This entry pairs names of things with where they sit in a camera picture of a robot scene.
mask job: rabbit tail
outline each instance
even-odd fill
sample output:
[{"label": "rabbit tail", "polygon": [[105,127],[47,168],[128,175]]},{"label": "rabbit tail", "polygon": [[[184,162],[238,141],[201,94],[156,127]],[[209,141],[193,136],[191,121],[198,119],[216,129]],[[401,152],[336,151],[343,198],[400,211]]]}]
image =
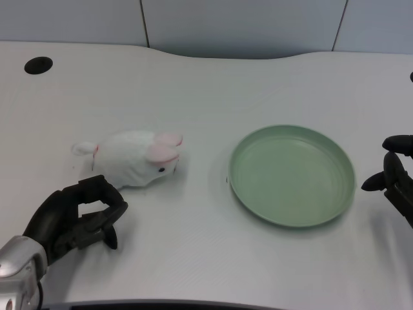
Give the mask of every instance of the rabbit tail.
[{"label": "rabbit tail", "polygon": [[97,148],[97,144],[91,142],[81,142],[73,144],[72,153],[77,156],[84,156],[87,154],[93,154]]}]

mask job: table surface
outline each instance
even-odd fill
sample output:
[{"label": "table surface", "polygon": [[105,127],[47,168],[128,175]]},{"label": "table surface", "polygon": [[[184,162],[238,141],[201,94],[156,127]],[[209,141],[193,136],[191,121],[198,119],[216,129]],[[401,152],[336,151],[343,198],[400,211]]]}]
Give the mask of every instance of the table surface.
[{"label": "table surface", "polygon": [[[26,74],[37,56],[53,67]],[[382,169],[387,136],[413,134],[412,71],[406,55],[196,59],[136,46],[2,42],[0,244],[86,173],[73,143],[124,129],[176,131],[184,135],[177,172],[121,192],[129,209],[116,223],[118,251],[99,243],[56,262],[44,280],[47,304],[169,298],[412,309],[413,230],[383,194],[358,189],[337,220],[293,230],[249,213],[226,181],[243,136],[293,124],[341,145],[359,187]]]}]

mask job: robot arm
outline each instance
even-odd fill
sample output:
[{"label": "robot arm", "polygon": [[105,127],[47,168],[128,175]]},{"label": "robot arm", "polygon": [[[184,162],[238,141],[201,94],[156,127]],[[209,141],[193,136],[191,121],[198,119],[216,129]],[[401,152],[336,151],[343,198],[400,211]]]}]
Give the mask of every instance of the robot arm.
[{"label": "robot arm", "polygon": [[361,186],[364,191],[385,191],[385,197],[413,227],[413,180],[408,176],[395,153],[413,158],[413,136],[392,136],[383,142],[388,150],[383,171],[367,179]]},{"label": "robot arm", "polygon": [[[79,217],[81,203],[102,201],[104,211]],[[117,249],[113,224],[128,204],[103,176],[96,176],[53,193],[38,208],[22,236],[0,249],[0,309],[40,309],[40,279],[48,265],[74,248],[104,241]]]}]

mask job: white stuffed rabbit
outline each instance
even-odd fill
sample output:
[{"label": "white stuffed rabbit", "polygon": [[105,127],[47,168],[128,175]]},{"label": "white stuffed rabbit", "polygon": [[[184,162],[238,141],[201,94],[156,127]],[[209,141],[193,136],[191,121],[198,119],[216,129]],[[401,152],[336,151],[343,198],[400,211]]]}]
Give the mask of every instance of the white stuffed rabbit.
[{"label": "white stuffed rabbit", "polygon": [[82,142],[72,152],[93,154],[92,170],[103,174],[115,188],[145,186],[156,178],[174,172],[179,160],[176,146],[182,135],[164,132],[125,131],[107,137],[99,144]]}]

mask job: white wall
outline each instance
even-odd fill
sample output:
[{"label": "white wall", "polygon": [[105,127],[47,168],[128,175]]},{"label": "white wall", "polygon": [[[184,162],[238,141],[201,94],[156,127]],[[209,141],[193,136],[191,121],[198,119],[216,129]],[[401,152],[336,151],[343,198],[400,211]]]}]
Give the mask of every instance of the white wall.
[{"label": "white wall", "polygon": [[346,0],[143,0],[151,48],[273,58],[332,50]]},{"label": "white wall", "polygon": [[413,0],[348,0],[334,50],[413,54]]},{"label": "white wall", "polygon": [[139,0],[0,0],[0,40],[146,46]]}]

